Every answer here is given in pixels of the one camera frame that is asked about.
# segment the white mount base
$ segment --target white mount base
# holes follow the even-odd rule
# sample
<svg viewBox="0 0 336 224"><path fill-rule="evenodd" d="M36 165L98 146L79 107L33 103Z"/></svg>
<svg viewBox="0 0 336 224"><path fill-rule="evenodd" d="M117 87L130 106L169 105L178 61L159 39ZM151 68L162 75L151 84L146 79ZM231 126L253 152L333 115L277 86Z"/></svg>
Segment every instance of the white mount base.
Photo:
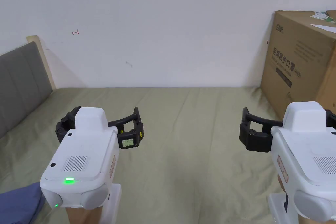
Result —
<svg viewBox="0 0 336 224"><path fill-rule="evenodd" d="M273 193L268 196L268 205L271 214L277 224L298 224L297 212L294 207L288 204L287 212L284 209L286 195L284 193Z"/></svg>
<svg viewBox="0 0 336 224"><path fill-rule="evenodd" d="M115 224L121 197L121 185L111 184L110 196L103 203L99 224Z"/></svg>

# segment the white wall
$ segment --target white wall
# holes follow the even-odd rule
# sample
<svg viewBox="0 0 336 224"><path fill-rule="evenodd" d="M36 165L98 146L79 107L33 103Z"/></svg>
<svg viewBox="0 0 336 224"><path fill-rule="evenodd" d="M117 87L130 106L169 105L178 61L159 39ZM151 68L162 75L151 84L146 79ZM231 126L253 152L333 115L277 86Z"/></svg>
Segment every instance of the white wall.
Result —
<svg viewBox="0 0 336 224"><path fill-rule="evenodd" d="M0 4L0 52L38 35L57 87L258 85L275 10L336 9L336 0Z"/></svg>

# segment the cardboard box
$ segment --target cardboard box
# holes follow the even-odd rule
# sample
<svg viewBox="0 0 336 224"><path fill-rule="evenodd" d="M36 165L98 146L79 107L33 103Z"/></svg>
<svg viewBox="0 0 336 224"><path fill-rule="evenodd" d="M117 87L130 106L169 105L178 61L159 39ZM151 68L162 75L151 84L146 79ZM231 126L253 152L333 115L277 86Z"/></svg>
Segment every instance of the cardboard box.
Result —
<svg viewBox="0 0 336 224"><path fill-rule="evenodd" d="M333 11L327 11L326 12L328 14L329 17L333 18L336 20L336 10Z"/></svg>
<svg viewBox="0 0 336 224"><path fill-rule="evenodd" d="M279 118L289 103L317 101L336 113L336 25L314 12L277 11L261 88Z"/></svg>

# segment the red label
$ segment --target red label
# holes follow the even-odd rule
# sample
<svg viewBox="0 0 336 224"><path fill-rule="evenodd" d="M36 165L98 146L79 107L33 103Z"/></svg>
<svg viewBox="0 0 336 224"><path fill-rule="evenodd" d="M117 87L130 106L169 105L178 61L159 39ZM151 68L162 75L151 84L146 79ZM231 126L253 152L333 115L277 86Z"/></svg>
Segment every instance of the red label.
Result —
<svg viewBox="0 0 336 224"><path fill-rule="evenodd" d="M113 160L112 160L112 164L111 164L111 168L110 168L110 178L112 177L115 163L116 163L116 156L114 155Z"/></svg>
<svg viewBox="0 0 336 224"><path fill-rule="evenodd" d="M284 178L284 180L286 181L286 183L288 182L288 173L287 173L287 171L286 171L286 169L285 169L285 167L284 167L284 164L282 163L282 161L281 161L281 158L280 158L280 156L278 156L278 159L277 159L277 162L278 162L278 165L279 165L279 167L280 167L280 170L281 170L281 173L282 173L282 175L283 175L283 178Z"/></svg>

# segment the blue fabric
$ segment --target blue fabric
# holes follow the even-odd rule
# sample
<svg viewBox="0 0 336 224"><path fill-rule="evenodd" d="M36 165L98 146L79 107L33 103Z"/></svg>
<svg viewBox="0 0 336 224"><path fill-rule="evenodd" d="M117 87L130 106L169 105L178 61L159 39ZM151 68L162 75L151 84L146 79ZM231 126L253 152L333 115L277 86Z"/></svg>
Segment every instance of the blue fabric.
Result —
<svg viewBox="0 0 336 224"><path fill-rule="evenodd" d="M39 182L0 194L0 224L31 224L44 201Z"/></svg>

